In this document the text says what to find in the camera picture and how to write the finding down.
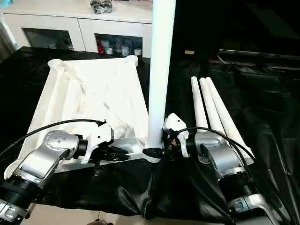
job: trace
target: wire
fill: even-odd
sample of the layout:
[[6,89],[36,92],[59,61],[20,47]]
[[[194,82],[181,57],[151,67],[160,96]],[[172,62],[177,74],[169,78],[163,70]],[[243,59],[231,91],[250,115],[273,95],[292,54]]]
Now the wire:
[[23,137],[19,138],[18,140],[16,140],[13,144],[9,145],[6,149],[4,149],[1,153],[0,153],[0,157],[5,154],[5,152],[7,152],[8,150],[10,150],[11,148],[15,147],[18,143],[20,143],[21,141],[23,141],[25,138],[34,135],[42,130],[60,125],[60,124],[65,124],[65,123],[73,123],[73,122],[92,122],[92,123],[97,123],[98,126],[101,126],[102,124],[104,124],[104,122],[98,121],[98,120],[89,120],[89,119],[75,119],[75,120],[64,120],[64,121],[60,121],[60,122],[56,122],[53,124],[49,124],[47,126],[41,127],[39,129],[36,129],[34,131],[31,131],[30,133],[28,133],[27,135],[24,135]]
[[[175,133],[179,134],[181,132],[184,132],[184,131],[189,131],[189,130],[207,130],[207,131],[210,131],[212,133],[215,133],[219,136],[221,136],[222,138],[224,138],[225,140],[227,140],[234,148],[235,150],[237,151],[238,155],[240,156],[241,158],[241,161],[242,163],[244,164],[244,167],[245,167],[245,170],[251,175],[251,171],[241,153],[241,151],[239,150],[238,147],[240,147],[242,150],[244,150],[247,155],[249,155],[249,157],[254,161],[256,162],[256,158],[244,147],[242,146],[241,144],[239,144],[238,142],[236,142],[235,140],[227,137],[226,135],[224,135],[223,133],[219,132],[219,131],[216,131],[216,130],[213,130],[213,129],[210,129],[210,128],[206,128],[206,127],[188,127],[188,128],[184,128],[184,129],[181,129],[181,130],[178,130],[178,131],[175,131]],[[288,210],[288,207],[286,205],[286,203],[283,201],[282,197],[281,197],[281,194],[280,194],[280,191],[277,189],[277,187],[274,185],[274,183],[272,182],[272,180],[270,179],[270,177],[268,175],[266,175],[265,173],[265,169],[263,168],[263,166],[260,164],[260,163],[256,163],[255,165],[258,166],[259,170],[263,173],[263,175],[266,177],[266,180],[268,181],[268,183],[271,185],[273,191],[275,192],[275,194],[277,195],[277,197],[280,199],[281,203],[283,204],[283,206],[285,207],[287,213],[289,214],[289,217],[291,218],[292,220],[292,214],[291,212]],[[278,209],[277,206],[273,205],[273,208],[274,210],[278,213],[278,215],[281,217],[281,219],[286,223],[286,224],[289,224],[289,220],[283,215],[283,213]]]
[[230,217],[230,215],[228,215],[227,213],[225,213],[214,201],[212,201],[209,197],[207,197],[206,195],[202,194],[202,197],[206,199],[206,201],[209,203],[209,205],[218,213],[220,213],[221,215],[223,215],[226,219],[226,225],[235,225],[234,220]]
[[227,63],[219,56],[219,54],[217,54],[217,57],[219,58],[219,60],[220,60],[222,63],[227,64]]

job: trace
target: white tube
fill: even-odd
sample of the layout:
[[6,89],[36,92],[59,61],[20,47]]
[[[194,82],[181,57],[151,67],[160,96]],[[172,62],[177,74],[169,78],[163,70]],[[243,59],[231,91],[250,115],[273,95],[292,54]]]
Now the white tube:
[[215,104],[210,95],[210,89],[206,83],[205,78],[200,78],[200,85],[201,85],[201,90],[205,102],[205,108],[207,111],[208,119],[210,121],[210,127],[214,130],[217,130],[225,134],[219,115],[215,108]]
[[197,127],[208,128],[197,77],[193,76],[191,78],[191,83],[192,83],[196,125]]
[[176,0],[153,2],[147,147],[162,146],[175,7]]
[[[211,78],[207,77],[206,82],[210,89],[210,94],[212,96],[213,102],[217,109],[219,118],[221,119],[221,122],[222,122],[222,125],[224,127],[227,137],[235,140],[237,143],[244,146],[253,155],[251,149],[249,147],[247,147],[246,144],[244,143],[244,140],[242,139],[238,129],[236,128],[236,126],[235,126],[228,110],[226,109],[226,106],[224,105]],[[241,153],[243,154],[244,158],[250,158],[247,153],[245,153],[242,149],[240,149],[240,150],[242,151]]]
[[8,35],[8,38],[10,39],[11,43],[14,45],[15,50],[18,50],[17,41],[15,40],[15,37],[14,37],[13,33],[11,32],[10,28],[8,27],[7,23],[5,22],[3,14],[0,14],[0,23],[4,27],[4,29]]

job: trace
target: white pole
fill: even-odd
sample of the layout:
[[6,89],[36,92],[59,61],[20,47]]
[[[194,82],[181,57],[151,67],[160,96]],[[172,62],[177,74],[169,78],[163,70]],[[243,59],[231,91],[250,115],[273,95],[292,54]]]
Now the white pole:
[[[244,143],[244,140],[242,139],[238,129],[236,128],[228,110],[226,109],[226,106],[224,105],[214,83],[212,82],[211,78],[208,77],[206,78],[206,82],[208,84],[208,87],[210,89],[210,94],[212,96],[212,99],[214,101],[215,107],[217,109],[219,118],[222,121],[222,125],[224,127],[224,130],[226,132],[227,137],[235,140],[237,143],[241,144],[242,146],[244,146],[252,155],[252,151],[249,147],[247,147],[247,145]],[[244,156],[244,158],[249,158],[247,153],[245,153],[242,149],[240,149]]]
[[147,147],[162,146],[175,7],[176,0],[153,2]]
[[206,83],[205,78],[200,78],[200,85],[201,85],[201,90],[205,102],[205,108],[207,111],[208,119],[210,121],[210,127],[214,130],[217,130],[225,134],[219,115],[215,108],[215,104],[210,95],[210,89]]
[[193,76],[191,78],[191,83],[192,83],[196,125],[197,127],[208,128],[197,77]]

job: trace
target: table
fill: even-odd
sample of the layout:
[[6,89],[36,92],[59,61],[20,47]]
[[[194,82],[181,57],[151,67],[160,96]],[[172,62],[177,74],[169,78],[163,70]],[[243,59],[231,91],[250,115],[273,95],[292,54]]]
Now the table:
[[[1,141],[3,149],[29,127],[51,59],[99,59],[92,52],[72,52],[23,47],[0,64]],[[147,62],[137,67],[146,104],[149,94]],[[297,219],[300,205],[300,76],[298,71],[211,65],[205,74],[212,78],[247,146],[263,162],[283,199]],[[195,124],[190,77],[194,67],[170,69],[166,112],[176,113],[191,127]],[[20,146],[0,159],[1,172],[17,156]],[[280,204],[267,183],[251,167],[261,191]],[[212,170],[192,158],[145,160],[101,167],[98,179],[93,168],[59,173],[37,199],[38,203],[63,208],[103,210],[145,218],[165,217],[226,222],[219,210],[228,213]]]

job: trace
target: white fabric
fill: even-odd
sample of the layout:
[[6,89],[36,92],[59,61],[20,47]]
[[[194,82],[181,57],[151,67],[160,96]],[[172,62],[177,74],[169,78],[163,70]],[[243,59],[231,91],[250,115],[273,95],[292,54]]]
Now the white fabric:
[[[136,58],[48,62],[49,76],[28,132],[70,119],[106,120],[114,139],[148,136],[148,112],[135,68]],[[94,123],[63,124],[28,137],[19,159],[24,159],[51,130],[62,129],[87,137]]]

